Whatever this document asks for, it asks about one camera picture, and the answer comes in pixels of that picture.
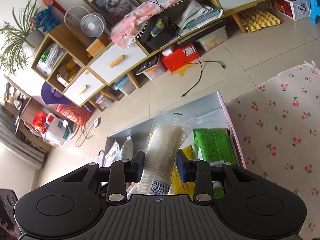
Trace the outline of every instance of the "red box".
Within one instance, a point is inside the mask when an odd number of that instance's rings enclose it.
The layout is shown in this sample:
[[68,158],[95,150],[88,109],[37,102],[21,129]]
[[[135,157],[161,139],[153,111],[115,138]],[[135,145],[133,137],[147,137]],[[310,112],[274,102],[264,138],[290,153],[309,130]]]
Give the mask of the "red box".
[[171,73],[197,58],[199,58],[199,54],[192,44],[184,47],[183,49],[176,48],[174,52],[168,56],[163,56],[161,54],[163,64]]

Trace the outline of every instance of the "open box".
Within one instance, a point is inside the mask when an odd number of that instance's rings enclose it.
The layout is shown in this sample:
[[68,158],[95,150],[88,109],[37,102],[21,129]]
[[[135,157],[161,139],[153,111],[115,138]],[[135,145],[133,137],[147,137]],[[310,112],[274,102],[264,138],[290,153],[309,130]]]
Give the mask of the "open box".
[[[233,143],[239,165],[246,168],[239,140],[219,91],[186,103],[169,112],[201,117],[201,121],[196,125],[196,128],[228,128],[230,130],[230,140]],[[145,151],[153,120],[154,118],[148,119],[108,136],[105,154],[111,149],[115,140],[122,147],[129,135],[131,135],[133,142],[133,156],[138,151]],[[193,132],[187,137],[181,148],[188,145],[193,145]]]

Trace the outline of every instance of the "white flower pot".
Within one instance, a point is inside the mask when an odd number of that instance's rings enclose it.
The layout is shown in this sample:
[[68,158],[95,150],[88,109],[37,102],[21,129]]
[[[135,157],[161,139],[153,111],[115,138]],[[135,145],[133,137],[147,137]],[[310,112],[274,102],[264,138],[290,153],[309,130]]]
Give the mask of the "white flower pot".
[[41,45],[44,39],[44,34],[39,31],[38,29],[33,30],[26,38],[26,40],[33,46],[30,46],[28,43],[24,42],[22,48],[33,56],[36,51],[38,50],[39,46]]

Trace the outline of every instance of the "tile floor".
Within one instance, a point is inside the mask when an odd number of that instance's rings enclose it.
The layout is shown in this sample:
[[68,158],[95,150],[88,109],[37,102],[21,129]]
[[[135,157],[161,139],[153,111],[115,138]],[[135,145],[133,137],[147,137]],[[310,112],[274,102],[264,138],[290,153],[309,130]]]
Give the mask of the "tile floor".
[[236,26],[228,26],[229,39],[201,57],[202,61],[219,60],[226,69],[217,63],[205,63],[200,83],[185,98],[181,95],[198,80],[199,65],[189,68],[183,78],[167,71],[102,113],[95,112],[87,123],[90,127],[101,117],[100,126],[90,132],[94,136],[80,148],[75,146],[76,135],[64,147],[53,149],[39,174],[38,187],[96,157],[104,150],[108,135],[152,117],[158,109],[175,108],[216,90],[227,102],[305,60],[320,65],[320,23],[314,25],[308,18],[294,22],[277,16],[281,25],[255,33],[242,34]]

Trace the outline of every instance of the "stack of paper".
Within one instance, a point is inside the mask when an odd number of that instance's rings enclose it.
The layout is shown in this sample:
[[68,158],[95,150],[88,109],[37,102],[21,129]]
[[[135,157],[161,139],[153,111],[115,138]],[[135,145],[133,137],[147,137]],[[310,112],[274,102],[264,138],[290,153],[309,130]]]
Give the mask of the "stack of paper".
[[52,44],[43,53],[36,68],[40,70],[45,76],[48,76],[64,53],[65,50],[62,47],[60,47],[57,43]]
[[201,27],[202,22],[220,18],[223,10],[211,4],[200,4],[195,0],[188,2],[188,7],[175,24],[183,31],[185,28]]

